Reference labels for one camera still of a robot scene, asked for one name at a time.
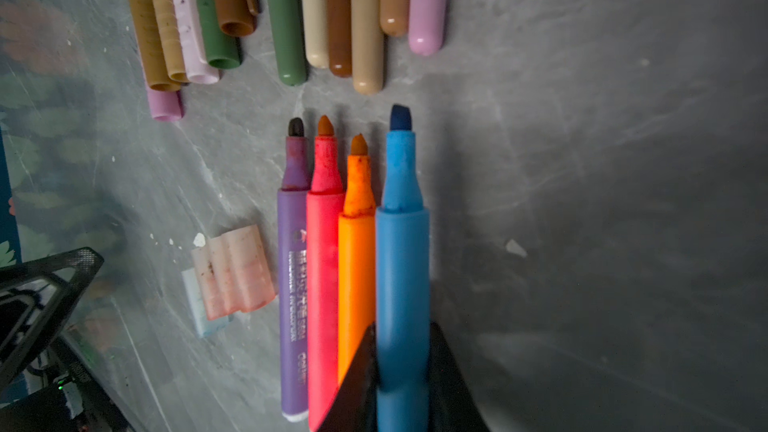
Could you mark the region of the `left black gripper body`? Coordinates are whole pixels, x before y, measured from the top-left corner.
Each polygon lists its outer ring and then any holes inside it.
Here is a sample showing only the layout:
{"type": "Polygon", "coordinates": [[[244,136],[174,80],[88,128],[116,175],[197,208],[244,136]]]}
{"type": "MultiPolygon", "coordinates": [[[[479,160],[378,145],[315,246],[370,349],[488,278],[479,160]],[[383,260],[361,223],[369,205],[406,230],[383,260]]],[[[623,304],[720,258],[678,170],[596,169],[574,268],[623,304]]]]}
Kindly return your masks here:
{"type": "Polygon", "coordinates": [[[125,414],[63,339],[1,390],[3,431],[132,431],[125,414]]]}

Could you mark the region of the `dark green brown marker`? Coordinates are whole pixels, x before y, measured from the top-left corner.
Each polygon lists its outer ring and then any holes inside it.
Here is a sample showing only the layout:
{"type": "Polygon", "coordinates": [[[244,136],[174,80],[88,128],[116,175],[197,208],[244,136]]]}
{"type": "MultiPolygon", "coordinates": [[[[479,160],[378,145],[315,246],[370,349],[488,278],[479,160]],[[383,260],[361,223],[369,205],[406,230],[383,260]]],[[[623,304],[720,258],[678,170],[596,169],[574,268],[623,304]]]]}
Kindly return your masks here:
{"type": "Polygon", "coordinates": [[[267,0],[280,80],[299,86],[307,80],[299,0],[267,0]]]}

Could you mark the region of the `purple marker pen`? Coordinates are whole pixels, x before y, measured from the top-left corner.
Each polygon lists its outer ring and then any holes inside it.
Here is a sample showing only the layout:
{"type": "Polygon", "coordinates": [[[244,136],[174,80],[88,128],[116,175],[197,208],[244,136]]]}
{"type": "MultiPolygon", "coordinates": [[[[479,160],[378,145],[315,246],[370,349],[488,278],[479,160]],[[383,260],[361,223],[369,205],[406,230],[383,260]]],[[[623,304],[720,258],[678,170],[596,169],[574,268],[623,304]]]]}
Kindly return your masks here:
{"type": "Polygon", "coordinates": [[[291,423],[308,415],[306,195],[310,174],[303,120],[288,123],[286,166],[277,192],[281,409],[291,423]]]}

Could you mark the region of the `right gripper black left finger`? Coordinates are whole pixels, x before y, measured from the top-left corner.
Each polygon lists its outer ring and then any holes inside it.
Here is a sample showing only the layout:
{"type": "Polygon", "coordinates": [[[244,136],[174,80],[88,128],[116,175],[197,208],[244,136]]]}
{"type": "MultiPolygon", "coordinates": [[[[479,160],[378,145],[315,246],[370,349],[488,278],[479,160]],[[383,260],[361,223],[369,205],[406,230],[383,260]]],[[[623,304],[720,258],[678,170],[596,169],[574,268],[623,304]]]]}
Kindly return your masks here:
{"type": "Polygon", "coordinates": [[[378,363],[376,324],[363,335],[319,432],[376,432],[378,363]]]}

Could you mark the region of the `orange marker pen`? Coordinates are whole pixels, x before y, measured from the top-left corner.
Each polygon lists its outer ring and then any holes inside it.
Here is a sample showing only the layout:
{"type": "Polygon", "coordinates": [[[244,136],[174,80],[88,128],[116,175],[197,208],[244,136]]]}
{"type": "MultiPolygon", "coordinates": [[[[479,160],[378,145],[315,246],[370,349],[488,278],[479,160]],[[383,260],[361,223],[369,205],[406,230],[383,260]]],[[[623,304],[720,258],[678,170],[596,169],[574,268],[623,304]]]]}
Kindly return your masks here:
{"type": "Polygon", "coordinates": [[[376,315],[376,201],[371,158],[363,135],[354,136],[347,160],[347,192],[339,216],[337,381],[343,382],[376,315]]]}

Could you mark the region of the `translucent purple-pen cap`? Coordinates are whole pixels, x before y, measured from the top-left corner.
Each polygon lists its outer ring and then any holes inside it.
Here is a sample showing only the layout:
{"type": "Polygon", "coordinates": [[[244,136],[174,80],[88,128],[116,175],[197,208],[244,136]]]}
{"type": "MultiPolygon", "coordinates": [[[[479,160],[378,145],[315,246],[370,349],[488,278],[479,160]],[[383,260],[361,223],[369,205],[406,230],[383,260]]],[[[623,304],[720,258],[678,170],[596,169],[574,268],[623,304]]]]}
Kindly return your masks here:
{"type": "Polygon", "coordinates": [[[226,315],[224,299],[215,278],[208,246],[193,249],[191,255],[207,319],[214,321],[224,317],[226,315]]]}

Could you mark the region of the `light pink pen cap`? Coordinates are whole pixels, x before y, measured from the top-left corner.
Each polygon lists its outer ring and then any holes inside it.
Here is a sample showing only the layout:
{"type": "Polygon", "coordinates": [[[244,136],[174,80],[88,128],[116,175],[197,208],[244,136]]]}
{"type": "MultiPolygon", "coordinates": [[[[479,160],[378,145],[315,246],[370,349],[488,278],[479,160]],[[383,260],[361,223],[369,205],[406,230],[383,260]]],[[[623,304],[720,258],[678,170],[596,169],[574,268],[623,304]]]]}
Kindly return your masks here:
{"type": "Polygon", "coordinates": [[[173,0],[185,72],[192,84],[216,84],[217,68],[208,64],[196,0],[173,0]]]}

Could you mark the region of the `translucent blue-pen cap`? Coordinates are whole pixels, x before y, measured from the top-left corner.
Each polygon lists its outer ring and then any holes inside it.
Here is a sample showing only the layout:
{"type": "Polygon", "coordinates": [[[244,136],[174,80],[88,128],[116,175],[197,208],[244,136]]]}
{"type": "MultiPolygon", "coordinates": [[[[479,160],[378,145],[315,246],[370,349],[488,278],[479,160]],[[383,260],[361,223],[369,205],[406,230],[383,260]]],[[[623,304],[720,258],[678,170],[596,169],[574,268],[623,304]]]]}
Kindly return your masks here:
{"type": "Polygon", "coordinates": [[[209,320],[207,318],[202,292],[195,277],[195,271],[193,269],[184,270],[181,272],[181,276],[198,337],[205,338],[211,336],[232,322],[231,316],[220,317],[213,321],[209,320]]]}

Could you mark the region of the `blue marker pen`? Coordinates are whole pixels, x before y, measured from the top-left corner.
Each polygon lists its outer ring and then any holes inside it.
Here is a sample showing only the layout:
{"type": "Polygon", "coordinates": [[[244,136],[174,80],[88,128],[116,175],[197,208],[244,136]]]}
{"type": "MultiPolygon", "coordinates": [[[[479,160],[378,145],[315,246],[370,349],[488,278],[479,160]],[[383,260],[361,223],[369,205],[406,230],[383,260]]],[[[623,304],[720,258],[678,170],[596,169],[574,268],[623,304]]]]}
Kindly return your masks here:
{"type": "Polygon", "coordinates": [[[384,188],[375,214],[377,426],[380,431],[426,431],[430,218],[406,106],[392,106],[385,152],[384,188]]]}

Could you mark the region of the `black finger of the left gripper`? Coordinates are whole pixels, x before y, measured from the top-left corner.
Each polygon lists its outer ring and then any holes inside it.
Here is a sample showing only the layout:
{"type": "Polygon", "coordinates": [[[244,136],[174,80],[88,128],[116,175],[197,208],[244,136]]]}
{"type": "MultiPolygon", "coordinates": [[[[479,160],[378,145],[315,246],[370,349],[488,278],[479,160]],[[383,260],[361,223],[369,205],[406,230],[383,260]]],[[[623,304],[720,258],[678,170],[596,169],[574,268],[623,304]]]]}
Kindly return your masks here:
{"type": "Polygon", "coordinates": [[[1,388],[58,337],[104,258],[83,247],[1,269],[1,388]]]}

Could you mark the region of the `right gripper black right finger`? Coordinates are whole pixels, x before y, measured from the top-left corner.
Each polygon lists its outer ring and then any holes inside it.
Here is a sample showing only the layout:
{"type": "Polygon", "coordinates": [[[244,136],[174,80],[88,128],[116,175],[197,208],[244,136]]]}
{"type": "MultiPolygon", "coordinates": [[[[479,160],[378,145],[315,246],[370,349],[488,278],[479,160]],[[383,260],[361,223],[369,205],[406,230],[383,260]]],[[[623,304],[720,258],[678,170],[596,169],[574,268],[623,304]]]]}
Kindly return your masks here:
{"type": "Polygon", "coordinates": [[[430,324],[429,431],[489,432],[442,329],[430,324]]]}

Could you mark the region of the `ochre pen cap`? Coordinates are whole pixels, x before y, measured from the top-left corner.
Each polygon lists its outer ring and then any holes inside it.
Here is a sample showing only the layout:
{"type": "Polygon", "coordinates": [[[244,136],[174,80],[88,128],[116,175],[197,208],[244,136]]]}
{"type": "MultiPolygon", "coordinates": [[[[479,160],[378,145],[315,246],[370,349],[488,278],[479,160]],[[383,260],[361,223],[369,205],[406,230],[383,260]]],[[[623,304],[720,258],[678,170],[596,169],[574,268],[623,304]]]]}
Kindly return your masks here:
{"type": "Polygon", "coordinates": [[[179,92],[189,82],[173,0],[128,0],[146,86],[179,92]]]}

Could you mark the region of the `translucent red-pen cap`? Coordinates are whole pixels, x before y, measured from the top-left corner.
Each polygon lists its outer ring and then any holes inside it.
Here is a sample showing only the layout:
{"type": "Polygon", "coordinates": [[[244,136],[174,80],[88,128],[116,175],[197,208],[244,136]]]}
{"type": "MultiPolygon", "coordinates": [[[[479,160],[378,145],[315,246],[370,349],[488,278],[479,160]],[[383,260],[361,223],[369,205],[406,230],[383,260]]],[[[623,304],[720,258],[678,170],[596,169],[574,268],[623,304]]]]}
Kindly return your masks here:
{"type": "Polygon", "coordinates": [[[222,235],[208,242],[212,272],[217,282],[224,313],[231,315],[238,310],[239,299],[232,273],[230,247],[222,235]]]}

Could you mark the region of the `green pen cap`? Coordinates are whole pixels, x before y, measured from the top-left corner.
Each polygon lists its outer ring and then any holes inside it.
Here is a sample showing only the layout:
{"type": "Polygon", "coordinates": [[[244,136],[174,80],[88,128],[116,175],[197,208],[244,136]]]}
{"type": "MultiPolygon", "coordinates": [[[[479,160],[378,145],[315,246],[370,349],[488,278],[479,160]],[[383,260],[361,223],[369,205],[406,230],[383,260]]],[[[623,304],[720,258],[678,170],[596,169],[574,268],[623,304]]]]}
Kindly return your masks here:
{"type": "Polygon", "coordinates": [[[220,30],[214,0],[196,0],[196,4],[206,62],[220,70],[239,68],[241,58],[236,39],[220,30]]]}

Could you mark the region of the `red marker pen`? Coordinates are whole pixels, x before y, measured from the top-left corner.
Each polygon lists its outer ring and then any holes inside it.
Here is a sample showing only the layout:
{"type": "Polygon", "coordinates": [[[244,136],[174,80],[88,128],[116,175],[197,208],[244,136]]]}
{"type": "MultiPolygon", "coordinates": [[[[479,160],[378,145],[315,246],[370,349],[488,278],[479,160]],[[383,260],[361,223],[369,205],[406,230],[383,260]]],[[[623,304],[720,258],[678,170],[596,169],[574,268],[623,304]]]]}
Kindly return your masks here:
{"type": "Polygon", "coordinates": [[[337,390],[338,220],[345,191],[338,141],[327,116],[314,139],[314,172],[306,199],[309,429],[320,429],[337,390]]]}

